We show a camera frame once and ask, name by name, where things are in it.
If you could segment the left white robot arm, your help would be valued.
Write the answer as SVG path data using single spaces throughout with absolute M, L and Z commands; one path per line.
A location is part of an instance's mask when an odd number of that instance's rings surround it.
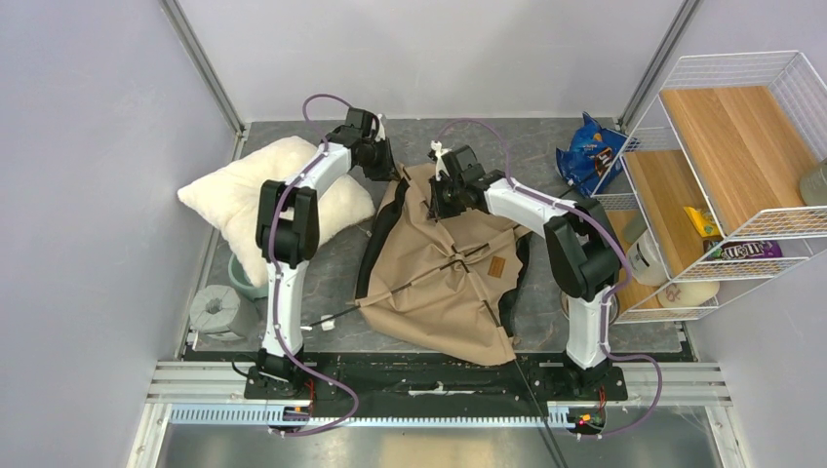
M 398 176 L 382 116 L 350 107 L 308 162 L 260 188 L 256 244 L 268 275 L 265 335 L 256 357 L 261 376 L 295 381 L 300 375 L 295 362 L 303 347 L 302 287 L 321 242 L 319 199 L 355 167 L 373 180 Z

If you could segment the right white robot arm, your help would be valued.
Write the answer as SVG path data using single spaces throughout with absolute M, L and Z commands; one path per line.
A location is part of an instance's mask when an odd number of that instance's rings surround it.
M 467 145 L 448 149 L 434 141 L 430 215 L 447 219 L 469 210 L 514 221 L 546 243 L 552 276 L 567 302 L 569 338 L 565 367 L 580 385 L 610 371 L 608 328 L 612 290 L 621 259 L 603 206 L 552 197 L 500 170 L 486 171 Z

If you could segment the beige pet tent fabric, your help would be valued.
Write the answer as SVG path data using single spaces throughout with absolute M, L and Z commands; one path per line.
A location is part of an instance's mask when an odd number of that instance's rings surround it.
M 475 210 L 434 220 L 433 165 L 398 169 L 361 260 L 360 312 L 376 332 L 472 364 L 513 361 L 512 312 L 532 232 Z

